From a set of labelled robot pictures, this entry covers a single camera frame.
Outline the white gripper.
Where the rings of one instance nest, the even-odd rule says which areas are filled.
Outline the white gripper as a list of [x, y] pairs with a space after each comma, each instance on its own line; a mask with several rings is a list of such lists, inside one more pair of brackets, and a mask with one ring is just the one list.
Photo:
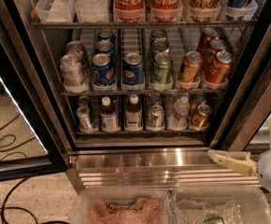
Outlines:
[[[271, 118], [268, 120], [269, 140], [271, 147]], [[220, 166], [226, 167], [243, 176], [257, 175], [260, 184], [271, 193], [271, 149], [264, 152], [256, 161], [250, 158], [250, 153], [245, 151], [223, 151], [210, 149], [207, 155]]]

